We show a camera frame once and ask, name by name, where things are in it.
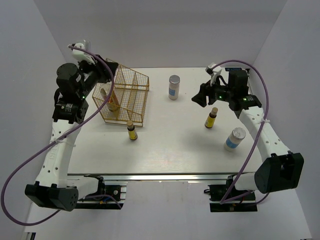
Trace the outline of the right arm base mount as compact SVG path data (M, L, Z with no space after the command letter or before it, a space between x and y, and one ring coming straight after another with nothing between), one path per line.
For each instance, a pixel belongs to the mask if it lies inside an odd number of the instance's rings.
M231 192L227 195L226 200L235 198L224 204L220 204L220 201L224 197L225 193L229 189L233 182L233 175L229 176L223 184L210 184L207 189L203 191L204 194L209 196L209 207L211 213L246 213L257 212L256 196L252 191L247 193L247 190L236 190L235 187L231 189Z

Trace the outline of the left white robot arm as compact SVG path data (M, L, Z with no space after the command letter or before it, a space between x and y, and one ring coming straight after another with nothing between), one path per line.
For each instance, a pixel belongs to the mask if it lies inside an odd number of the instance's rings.
M102 177L86 175L68 180L68 168L76 138L89 107L86 100L98 83L110 83L119 64L100 59L64 63L56 71L54 111L50 147L34 184L27 184L25 195L36 205L72 211L87 195L99 200L105 196Z

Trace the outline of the white jar blue label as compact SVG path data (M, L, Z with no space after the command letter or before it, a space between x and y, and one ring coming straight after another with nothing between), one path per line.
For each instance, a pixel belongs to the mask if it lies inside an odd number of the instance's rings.
M234 128L224 142L224 149L227 151L234 151L245 137L246 131L243 128Z

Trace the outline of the dark sauce glass bottle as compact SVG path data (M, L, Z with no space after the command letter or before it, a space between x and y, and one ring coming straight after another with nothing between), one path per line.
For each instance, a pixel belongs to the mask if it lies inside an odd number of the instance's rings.
M112 84L110 82L102 84L100 87L100 93L104 100L106 100L109 93L111 93L111 96L108 102L106 103L106 106L110 112L115 113L119 111L120 104L116 96L115 90L114 89L111 90L111 87L112 87Z

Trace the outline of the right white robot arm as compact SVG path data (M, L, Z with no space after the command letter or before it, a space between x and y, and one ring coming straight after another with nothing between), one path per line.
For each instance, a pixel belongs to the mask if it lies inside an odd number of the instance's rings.
M211 79L200 85L199 92L191 99L201 107L216 101L227 102L229 108L246 127L255 142L262 164L254 173L233 176L234 182L225 188L226 195L236 200L244 191L260 191L263 194L295 189L298 186L304 158L293 153L278 137L266 117L267 109L260 100L249 93L248 73L236 68L224 81L220 71L206 70Z

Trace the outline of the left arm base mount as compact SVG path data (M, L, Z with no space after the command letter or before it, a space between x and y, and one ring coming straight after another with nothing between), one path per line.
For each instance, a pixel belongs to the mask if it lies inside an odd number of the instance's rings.
M106 182L102 193L92 193L79 199L75 208L85 210L120 210L126 200L126 182Z

